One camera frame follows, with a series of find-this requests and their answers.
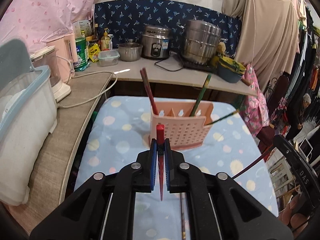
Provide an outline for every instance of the yellow packet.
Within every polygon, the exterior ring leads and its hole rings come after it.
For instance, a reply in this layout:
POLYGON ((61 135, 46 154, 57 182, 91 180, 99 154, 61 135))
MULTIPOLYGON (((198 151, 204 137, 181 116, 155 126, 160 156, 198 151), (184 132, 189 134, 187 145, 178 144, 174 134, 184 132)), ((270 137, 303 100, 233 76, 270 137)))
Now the yellow packet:
POLYGON ((89 49, 89 58, 92 60, 92 62, 97 62, 98 61, 99 52, 100 52, 100 49, 99 49, 98 44, 94 44, 89 49))

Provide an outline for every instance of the silver screw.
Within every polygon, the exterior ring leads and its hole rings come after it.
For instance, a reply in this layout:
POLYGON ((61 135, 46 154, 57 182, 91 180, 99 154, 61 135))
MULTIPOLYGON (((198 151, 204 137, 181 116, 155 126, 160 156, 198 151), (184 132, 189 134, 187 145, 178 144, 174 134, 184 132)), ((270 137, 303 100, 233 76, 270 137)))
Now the silver screw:
POLYGON ((103 178, 103 174, 102 174, 101 172, 97 172, 97 173, 95 173, 95 174, 93 175, 93 178, 94 178, 95 180, 100 180, 100 179, 103 178))
POLYGON ((179 167, 183 170, 187 170, 190 168, 190 165, 188 163, 180 163, 179 167))
POLYGON ((224 172, 218 173, 218 179, 226 180, 227 178, 228 178, 228 175, 225 174, 224 172))
POLYGON ((141 168, 141 164, 140 163, 132 163, 131 168, 137 170, 137 169, 141 168))

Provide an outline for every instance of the person's hand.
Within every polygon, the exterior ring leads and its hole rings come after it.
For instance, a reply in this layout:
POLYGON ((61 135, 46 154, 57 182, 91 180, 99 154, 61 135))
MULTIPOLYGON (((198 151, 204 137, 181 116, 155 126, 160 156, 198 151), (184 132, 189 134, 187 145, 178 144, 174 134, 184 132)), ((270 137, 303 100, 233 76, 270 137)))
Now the person's hand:
MULTIPOLYGON (((292 228, 294 228, 294 229, 298 228, 300 225, 302 225, 308 219, 306 216, 304 216, 302 214, 294 214, 294 215, 292 215, 292 210, 298 204, 299 198, 300 198, 300 194, 295 196, 291 200, 291 202, 287 204, 285 209, 279 214, 279 217, 278 217, 279 220, 282 223, 284 223, 285 225, 289 225, 289 222, 290 222, 292 228)), ((302 227, 297 229, 293 233, 294 238, 296 238, 302 232, 302 230, 305 229, 305 227, 307 225, 308 225, 308 223, 305 223, 302 227)))

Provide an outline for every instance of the green chopstick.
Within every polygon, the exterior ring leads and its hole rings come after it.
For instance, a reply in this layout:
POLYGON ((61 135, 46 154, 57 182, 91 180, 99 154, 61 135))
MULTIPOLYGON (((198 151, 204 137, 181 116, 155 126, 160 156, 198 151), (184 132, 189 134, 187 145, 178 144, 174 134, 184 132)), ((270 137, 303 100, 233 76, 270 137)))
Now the green chopstick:
POLYGON ((211 123, 209 123, 209 124, 206 124, 206 125, 211 125, 211 124, 214 124, 214 123, 216 123, 216 122, 220 122, 220 121, 222 121, 222 120, 224 120, 224 119, 226 119, 226 118, 228 118, 228 117, 230 117, 230 116, 233 116, 234 114, 237 114, 237 113, 239 113, 239 110, 233 111, 232 113, 227 114, 226 116, 224 116, 224 117, 222 117, 222 118, 219 118, 218 120, 215 120, 215 121, 213 121, 213 122, 211 122, 211 123))
POLYGON ((211 78, 211 74, 208 74, 207 78, 205 79, 205 82, 203 84, 203 87, 202 87, 202 89, 201 89, 201 91, 199 93, 199 96, 198 96, 198 98, 197 98, 197 100, 195 102, 195 105, 193 106, 193 108, 191 110, 191 113, 190 113, 189 117, 195 116, 196 110, 197 110, 197 108, 198 108, 198 106, 200 104, 200 101, 203 98, 204 92, 206 91, 206 89, 207 89, 207 87, 209 85, 210 78, 211 78))

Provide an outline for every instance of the pink plastic sheet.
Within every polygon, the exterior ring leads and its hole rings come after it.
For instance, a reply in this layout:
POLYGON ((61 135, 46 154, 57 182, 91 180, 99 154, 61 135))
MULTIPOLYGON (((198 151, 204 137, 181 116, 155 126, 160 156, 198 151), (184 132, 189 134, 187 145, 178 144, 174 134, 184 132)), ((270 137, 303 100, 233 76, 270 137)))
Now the pink plastic sheet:
POLYGON ((94 0, 13 0, 0 21, 0 41, 21 37, 29 51, 72 32, 72 23, 92 18, 94 0))

